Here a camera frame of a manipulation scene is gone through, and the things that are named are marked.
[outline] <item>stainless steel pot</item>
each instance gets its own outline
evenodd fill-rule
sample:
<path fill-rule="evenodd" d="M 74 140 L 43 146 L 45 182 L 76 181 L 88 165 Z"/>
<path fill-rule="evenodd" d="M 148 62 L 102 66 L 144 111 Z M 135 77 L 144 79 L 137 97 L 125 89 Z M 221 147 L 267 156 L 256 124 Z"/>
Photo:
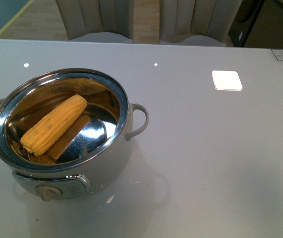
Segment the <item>stainless steel pot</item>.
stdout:
<path fill-rule="evenodd" d="M 21 136 L 74 94 L 87 100 L 82 115 L 91 119 L 57 158 L 28 153 L 20 144 Z M 131 131 L 134 110 L 141 110 L 146 119 Z M 120 174 L 132 151 L 130 139 L 148 122 L 146 108 L 129 103 L 112 77 L 82 68 L 48 72 L 0 100 L 0 158 L 23 188 L 44 201 L 73 198 L 98 191 Z"/>

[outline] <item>glossy white tabletop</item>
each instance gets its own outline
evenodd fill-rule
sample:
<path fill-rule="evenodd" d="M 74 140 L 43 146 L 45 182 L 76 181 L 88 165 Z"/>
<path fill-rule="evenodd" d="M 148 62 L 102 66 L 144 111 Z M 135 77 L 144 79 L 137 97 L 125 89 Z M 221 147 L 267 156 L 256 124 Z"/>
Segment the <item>glossy white tabletop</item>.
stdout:
<path fill-rule="evenodd" d="M 91 196 L 43 202 L 0 159 L 0 238 L 283 237 L 283 61 L 271 50 L 0 40 L 0 98 L 70 67 L 115 78 L 149 126 Z M 242 91 L 216 90 L 213 70 L 237 71 Z"/>

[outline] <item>corn on the cob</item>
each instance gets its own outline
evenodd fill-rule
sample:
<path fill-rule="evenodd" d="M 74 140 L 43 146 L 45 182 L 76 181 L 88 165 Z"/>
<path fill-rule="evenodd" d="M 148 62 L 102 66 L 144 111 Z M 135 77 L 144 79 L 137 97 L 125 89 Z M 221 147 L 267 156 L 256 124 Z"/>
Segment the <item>corn on the cob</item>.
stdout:
<path fill-rule="evenodd" d="M 23 147 L 35 155 L 45 153 L 75 122 L 87 106 L 80 95 L 74 95 L 54 108 L 21 138 Z"/>

